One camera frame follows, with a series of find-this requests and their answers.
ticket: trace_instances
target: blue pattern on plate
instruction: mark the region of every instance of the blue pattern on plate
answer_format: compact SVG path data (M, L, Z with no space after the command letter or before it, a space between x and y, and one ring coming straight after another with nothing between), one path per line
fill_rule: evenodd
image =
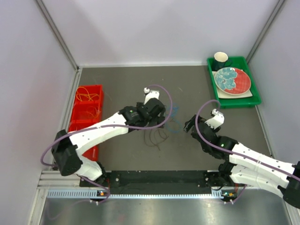
M236 87L234 79L238 76L238 73L234 71L232 67L226 67L217 71L215 75L215 82L222 90L232 90Z

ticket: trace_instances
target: red tray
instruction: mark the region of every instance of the red tray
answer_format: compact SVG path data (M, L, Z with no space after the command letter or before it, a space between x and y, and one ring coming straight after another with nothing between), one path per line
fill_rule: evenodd
M100 122L102 109L100 102L81 102L75 104L72 111L71 122Z
M76 91L69 132L87 128L101 121L103 106L102 85L80 86ZM83 156L98 161L98 146L87 150Z

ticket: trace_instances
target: cable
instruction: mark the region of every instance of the cable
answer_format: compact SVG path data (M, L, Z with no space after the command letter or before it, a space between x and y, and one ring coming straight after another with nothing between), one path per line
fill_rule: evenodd
M160 133L160 128L157 128L157 130L154 131L154 134L153 134L153 137L154 137L154 139L155 139L155 141L156 141L156 143L154 143L154 142L152 141L152 138L151 138L152 130L150 130L150 132L149 132L149 140L150 140L150 142L152 143L152 145L151 145L151 144L148 144L148 143L146 142L146 130L144 130L144 143L145 143L145 145L148 146L148 147L157 147L158 150L160 150L159 144L161 144L161 143L163 143L165 140L167 140L169 136L168 136L164 131L162 131L163 134L165 135L165 137L163 137L163 136L161 135L161 133ZM160 141L160 142L157 141L157 139L156 139L156 137L155 137L156 132L158 132L158 135L160 136L160 138L162 139L162 141Z
M170 93L162 86L158 85L158 84L152 84L150 85L149 87L159 87L161 88L162 90L164 90L166 92L166 94L168 95L169 99L170 99L170 108L172 109L173 108L173 101L172 101L172 98L171 98L171 95ZM167 115L167 117L165 118L165 120L163 122L161 122L160 124L158 125L155 125L153 127L135 127L135 126L127 126L127 125L122 125L122 124L110 124L110 125L103 125L101 127L90 127L90 128L85 128L85 129L81 129L81 130L77 130L77 131L74 131L72 133L68 133L66 135L63 135L62 137L56 139L52 144L50 144L46 150L43 152L42 156L41 156L41 159L40 159L40 162L41 164L43 165L47 165L47 166L56 166L56 164L49 164L49 163L45 163L44 162L44 157L46 155L46 153L54 146L56 145L57 143L59 143L61 140L67 138L67 137L70 137L72 135L75 135L75 134L78 134L78 133L81 133L81 132L86 132L86 131L89 131L89 130L94 130L94 129L99 129L99 128L109 128L109 127L121 127L121 128L131 128L131 129L137 129L137 130L150 130L150 129L154 129L154 128L158 128L162 125L164 125L168 119L170 118L171 116L171 113L172 111Z
M250 157L250 156L246 156L246 155L244 155L244 154L241 154L241 153L238 153L238 152L233 152L233 151L230 151L230 150L221 148L221 147L219 147L219 146L216 146L216 145L210 143L209 141L207 141L207 140L202 136L202 134L201 134L201 132L200 132L200 130L199 130L199 127L198 127L198 117L199 117L201 111L203 110L203 108L204 108L205 106L207 106L208 104L212 103L212 102L216 102L216 103L218 104L217 110L219 110L219 108L220 108L220 106L221 106L220 102L213 99L213 100L210 100L210 101L206 102L204 105L202 105L201 108L199 109L197 115L196 115L196 119L195 119L195 127L196 127L197 133L198 133L198 135L200 136L200 138L201 138L205 143L207 143L208 145L210 145L211 147L213 147L213 148L215 148L215 149L218 149L219 151L223 151L223 152L226 152L226 153L231 154L231 155L232 155L232 154L235 154L235 155L237 155L237 156L241 156L241 157L250 159L250 160L252 160L252 161L254 161L254 162L257 163L258 160L256 160L255 158L252 158L252 157ZM281 173L283 173L283 174L285 174L285 175L287 175L287 176L289 176L289 177L291 177L291 178L297 180L298 182L300 182L300 178L299 178L299 177L296 177L295 175L290 174L290 173L288 173L288 172L286 172L286 171L284 171L284 170L282 170L282 169L279 169L279 168L277 168L277 167L271 166L271 165L266 164L266 163L264 163L264 162L260 162L260 164L261 164L261 165L264 165L264 166L266 166L266 167L268 167L268 168L270 168L270 169L273 169L273 170L276 170L276 171L278 171L278 172L281 172Z
M80 89L80 88L85 89L86 92L87 92L87 94L78 93L78 89ZM76 98L78 99L78 101L81 101L81 102L82 102L83 100L81 99L81 96L84 96L84 97L88 98L87 101L95 101L95 100L93 99L95 96L97 96L98 98L100 98L100 95L99 95L99 94L96 94L96 93L90 94L89 91L88 91L85 87L83 87L83 86L78 87L78 88L77 88L77 91L76 91Z
M234 187L234 192L237 193L239 190L239 185L238 184L235 184L235 187Z
M89 106L86 111L80 112L80 116L78 120L90 120L90 119L96 119L101 113L101 110L97 109L96 107Z
M242 194L244 193L245 189L246 189L247 185L245 184L245 186L243 187L243 189L240 191L240 194L232 201L230 202L224 202L224 204L234 204L236 203L237 200L239 200L239 198L242 196Z

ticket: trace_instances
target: green tray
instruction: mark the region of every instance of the green tray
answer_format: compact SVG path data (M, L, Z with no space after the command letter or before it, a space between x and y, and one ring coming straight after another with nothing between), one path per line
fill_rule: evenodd
M255 105L259 105L262 102L262 100L261 100L261 97L258 94L258 90L255 86L254 80L252 78L251 72L250 72L249 67L246 63L245 58L242 57L242 56L235 56L235 57L229 57L229 59L232 60L231 67L242 69L250 77L250 80L251 80L250 91L251 91L253 96L252 97L245 97L245 98L236 98L236 99L219 98L218 94L217 94L217 88L218 87L215 84L215 79L214 79L214 76L213 76L212 70L211 70L211 66L212 66L212 62L213 62L214 58L208 58L207 59L207 64L208 64L208 70L209 70L210 77L211 77L212 87L213 87L214 92L215 92L216 100L220 101L220 103L221 103L221 108L222 109L225 109L225 108L243 108L243 107L254 107Z

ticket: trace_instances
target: metal panel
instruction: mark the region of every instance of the metal panel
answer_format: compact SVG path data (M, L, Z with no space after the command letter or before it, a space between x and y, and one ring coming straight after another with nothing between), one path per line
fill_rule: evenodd
M68 100L66 102L66 106L64 108L64 116L62 117L62 119L60 121L60 129L68 128L70 116L72 113L72 106L73 106L75 93L76 93L78 83L79 83L79 80L81 77L81 71L82 70L79 69L78 72L74 76L72 87L69 92L69 98L68 98ZM39 224L41 215L42 215L41 212L44 208L45 198L47 196L49 184L42 185L43 183L40 183L41 179L48 179L48 180L53 179L54 180L54 179L57 179L57 177L59 177L59 176L61 177L61 175L58 171L42 171L39 184L37 185L35 200L32 205L31 213L30 213L29 220L28 220L29 225ZM76 175L68 176L67 178L65 177L65 180L73 181L73 183L71 183L71 185L73 185L72 187L74 187L74 188L79 186L80 179Z
M78 65L106 67L247 56L277 1L43 0Z
M215 199L111 199L103 205L78 199L47 199L41 225L290 225L283 200L261 190L246 190L234 204Z
M263 132L264 138L265 138L265 140L266 140L266 143L267 143L267 146L268 146L270 155L271 155L273 158L277 158L276 153L273 152L273 150L272 150L272 148L271 148L271 143L270 143L270 139L269 139L269 137L268 137L267 128L266 128L266 126L265 126L264 123L263 123L262 114L261 114L261 112L259 111L259 108L258 108L257 105L255 106L255 108L256 108L257 115L258 115L258 119L259 119L259 121L260 121L260 123L261 123L261 126L262 126L262 132Z
M273 23L268 35L250 62L262 96L258 106L269 148L280 160L296 163L299 160L298 137L299 106L299 1L285 1L280 16ZM292 82L282 82L282 75L289 75ZM300 224L299 210L287 204L293 224Z

